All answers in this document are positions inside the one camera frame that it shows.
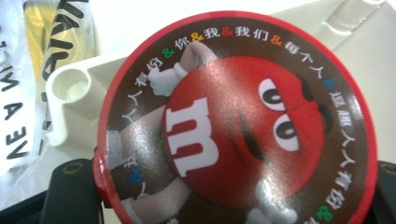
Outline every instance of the ampersand symbol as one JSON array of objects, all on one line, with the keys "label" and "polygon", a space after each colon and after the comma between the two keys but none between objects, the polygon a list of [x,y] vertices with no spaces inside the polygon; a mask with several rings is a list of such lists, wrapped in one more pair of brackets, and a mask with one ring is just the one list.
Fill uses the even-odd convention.
[{"label": "ampersand symbol", "polygon": [[233,31],[230,30],[230,27],[223,26],[221,27],[221,34],[224,36],[233,35]]},{"label": "ampersand symbol", "polygon": [[204,39],[203,35],[198,35],[198,33],[192,33],[191,34],[191,39],[192,41],[201,41]]},{"label": "ampersand symbol", "polygon": [[140,183],[143,180],[142,173],[140,172],[140,169],[135,167],[132,170],[132,173],[128,176],[128,181],[131,184],[136,184]]},{"label": "ampersand symbol", "polygon": [[168,59],[172,57],[174,54],[176,54],[176,51],[174,49],[165,48],[162,50],[162,53],[163,53],[163,57]]},{"label": "ampersand symbol", "polygon": [[272,43],[273,45],[282,46],[282,41],[280,41],[280,36],[279,36],[279,35],[274,35],[274,36],[271,38],[271,43]]},{"label": "ampersand symbol", "polygon": [[322,205],[319,210],[315,213],[318,219],[325,220],[330,222],[332,220],[332,213],[329,211],[329,208],[326,205]]}]

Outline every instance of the cartoon eye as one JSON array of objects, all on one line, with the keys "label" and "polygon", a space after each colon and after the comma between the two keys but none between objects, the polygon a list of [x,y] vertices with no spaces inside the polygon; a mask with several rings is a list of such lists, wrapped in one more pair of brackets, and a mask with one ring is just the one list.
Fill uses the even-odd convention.
[{"label": "cartoon eye", "polygon": [[268,108],[276,111],[284,111],[285,105],[283,105],[282,98],[274,85],[271,78],[267,78],[260,83],[259,95],[262,102],[268,106]]},{"label": "cartoon eye", "polygon": [[287,151],[299,149],[296,131],[287,114],[280,116],[274,124],[274,137],[277,143]]}]

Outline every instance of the red lid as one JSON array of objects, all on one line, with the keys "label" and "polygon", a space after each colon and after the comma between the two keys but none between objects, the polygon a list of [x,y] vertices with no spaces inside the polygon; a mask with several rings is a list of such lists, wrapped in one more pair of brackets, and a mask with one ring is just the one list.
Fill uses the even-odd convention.
[{"label": "red lid", "polygon": [[93,170],[125,223],[360,223],[375,147],[329,50],[272,17],[218,11],[163,28],[122,65]]}]

